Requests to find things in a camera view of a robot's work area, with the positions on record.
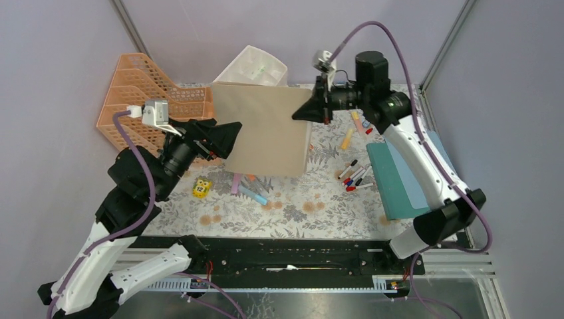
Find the beige file folder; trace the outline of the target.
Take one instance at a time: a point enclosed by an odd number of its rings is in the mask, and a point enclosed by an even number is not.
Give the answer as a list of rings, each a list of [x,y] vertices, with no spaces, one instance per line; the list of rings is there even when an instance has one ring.
[[[225,170],[267,177],[299,177],[307,167],[309,122],[292,119],[311,90],[288,86],[211,84],[215,118],[242,128]]]

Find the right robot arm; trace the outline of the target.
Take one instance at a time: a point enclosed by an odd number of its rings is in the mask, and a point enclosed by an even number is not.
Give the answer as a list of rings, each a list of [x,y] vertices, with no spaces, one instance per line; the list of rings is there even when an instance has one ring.
[[[337,66],[329,51],[318,51],[313,66],[320,71],[313,93],[292,115],[294,120],[329,124],[339,110],[360,109],[364,118],[390,142],[422,188],[429,212],[414,219],[412,226],[393,238],[381,256],[384,270],[399,273],[408,257],[470,226],[484,206],[481,189],[470,189],[450,169],[433,141],[422,130],[409,97],[391,89],[388,60],[378,51],[355,56],[355,80],[333,83]]]

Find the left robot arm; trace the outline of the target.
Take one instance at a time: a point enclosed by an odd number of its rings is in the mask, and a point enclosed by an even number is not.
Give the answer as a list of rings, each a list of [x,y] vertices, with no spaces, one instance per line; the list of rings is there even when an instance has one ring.
[[[125,270],[112,267],[157,217],[197,158],[225,159],[241,123],[215,120],[173,121],[162,148],[153,154],[142,146],[122,150],[108,174],[115,187],[95,214],[87,240],[74,263],[55,282],[39,287],[48,318],[110,318],[137,292],[175,274],[208,269],[208,251],[194,235],[184,235],[162,254]]]

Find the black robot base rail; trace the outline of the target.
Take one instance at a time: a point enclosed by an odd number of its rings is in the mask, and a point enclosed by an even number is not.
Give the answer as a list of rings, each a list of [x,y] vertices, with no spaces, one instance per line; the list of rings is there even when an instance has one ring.
[[[374,277],[424,275],[422,257],[398,260],[379,240],[200,237],[188,273],[229,288],[370,288]]]

